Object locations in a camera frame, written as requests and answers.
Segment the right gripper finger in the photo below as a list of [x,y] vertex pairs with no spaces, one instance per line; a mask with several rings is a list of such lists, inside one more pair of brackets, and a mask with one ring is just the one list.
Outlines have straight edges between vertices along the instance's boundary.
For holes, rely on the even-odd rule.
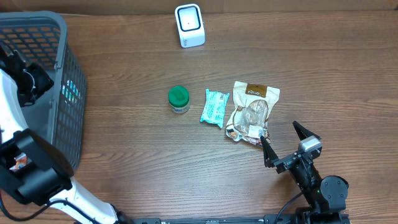
[[293,123],[293,127],[299,137],[299,139],[302,141],[306,138],[309,138],[311,136],[316,137],[318,140],[321,140],[321,137],[318,136],[317,134],[311,132],[310,130],[304,128],[299,122],[294,121]]
[[268,168],[274,167],[275,163],[279,160],[275,151],[271,148],[270,144],[264,136],[260,138],[263,154],[264,154],[264,165]]

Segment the beige snack pouch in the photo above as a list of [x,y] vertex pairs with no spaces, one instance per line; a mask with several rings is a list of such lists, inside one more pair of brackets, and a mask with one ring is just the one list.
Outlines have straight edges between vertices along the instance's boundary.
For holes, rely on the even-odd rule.
[[278,88],[236,81],[233,87],[234,111],[226,124],[227,137],[256,146],[262,146],[262,137],[270,142],[268,119],[279,96]]

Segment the teal wipes packet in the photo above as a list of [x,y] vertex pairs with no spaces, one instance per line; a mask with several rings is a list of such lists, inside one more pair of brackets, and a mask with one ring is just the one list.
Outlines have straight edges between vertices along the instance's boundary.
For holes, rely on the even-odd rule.
[[206,101],[200,121],[209,124],[216,124],[220,129],[223,128],[226,105],[229,99],[229,93],[218,91],[205,91]]

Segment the orange Kleenex tissue pack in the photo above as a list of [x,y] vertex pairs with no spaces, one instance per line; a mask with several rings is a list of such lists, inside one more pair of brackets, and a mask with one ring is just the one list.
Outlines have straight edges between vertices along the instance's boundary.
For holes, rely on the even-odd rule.
[[21,153],[14,158],[16,164],[10,168],[12,171],[17,171],[28,164],[28,158],[24,153]]

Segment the green lid jar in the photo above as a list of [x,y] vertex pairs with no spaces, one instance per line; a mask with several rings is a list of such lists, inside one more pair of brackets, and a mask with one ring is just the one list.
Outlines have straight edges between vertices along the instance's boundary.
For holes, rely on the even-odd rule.
[[168,94],[168,101],[172,111],[177,114],[184,114],[190,108],[190,95],[183,86],[172,87]]

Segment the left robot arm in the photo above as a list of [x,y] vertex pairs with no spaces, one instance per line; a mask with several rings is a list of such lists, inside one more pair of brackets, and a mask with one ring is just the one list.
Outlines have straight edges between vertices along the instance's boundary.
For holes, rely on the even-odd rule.
[[32,106],[51,87],[53,80],[39,64],[26,64],[16,50],[1,50],[1,189],[21,204],[40,207],[24,218],[11,215],[5,205],[1,211],[15,222],[55,208],[78,223],[132,223],[77,182],[66,157],[29,129],[22,107]]

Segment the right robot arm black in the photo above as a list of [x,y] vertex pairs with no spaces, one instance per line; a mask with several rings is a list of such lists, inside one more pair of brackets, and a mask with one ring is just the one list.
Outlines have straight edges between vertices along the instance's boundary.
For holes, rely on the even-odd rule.
[[346,209],[349,183],[337,175],[321,177],[313,161],[322,152],[321,137],[297,121],[293,127],[300,139],[298,149],[279,158],[264,136],[261,143],[264,165],[277,173],[290,172],[300,193],[290,199],[276,215],[265,215],[264,223],[349,223]]

